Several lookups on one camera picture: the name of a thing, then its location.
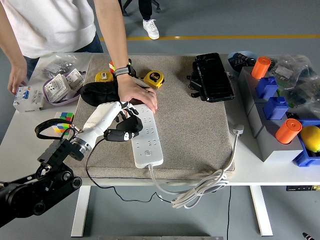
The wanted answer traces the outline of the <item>person's right hand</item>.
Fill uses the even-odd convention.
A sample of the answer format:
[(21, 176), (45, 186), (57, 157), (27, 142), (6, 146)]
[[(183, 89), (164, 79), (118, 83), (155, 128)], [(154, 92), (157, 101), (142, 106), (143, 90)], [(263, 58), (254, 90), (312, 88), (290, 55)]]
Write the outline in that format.
[(12, 64), (11, 72), (9, 74), (8, 86), (7, 89), (15, 95), (17, 93), (18, 87), (21, 85), (26, 85), (25, 79), (27, 77), (27, 63), (23, 62), (22, 64)]

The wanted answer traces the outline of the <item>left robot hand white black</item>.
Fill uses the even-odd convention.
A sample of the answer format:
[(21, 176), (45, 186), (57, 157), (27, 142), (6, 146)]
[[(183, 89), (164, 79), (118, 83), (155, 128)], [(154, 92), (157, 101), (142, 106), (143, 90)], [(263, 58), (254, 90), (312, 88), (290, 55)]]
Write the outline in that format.
[(129, 102), (108, 102), (100, 104), (78, 133), (74, 141), (91, 150), (98, 137), (111, 142), (125, 142), (139, 135), (143, 129), (138, 111)]

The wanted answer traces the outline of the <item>person's left hand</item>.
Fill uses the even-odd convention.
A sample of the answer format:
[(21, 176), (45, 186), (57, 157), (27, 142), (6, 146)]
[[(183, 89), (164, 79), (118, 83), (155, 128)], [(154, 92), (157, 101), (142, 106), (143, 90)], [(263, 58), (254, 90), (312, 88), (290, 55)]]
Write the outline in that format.
[(146, 104), (155, 114), (158, 109), (157, 95), (152, 88), (142, 88), (137, 85), (127, 73), (117, 76), (118, 95), (121, 102), (130, 102), (132, 99)]

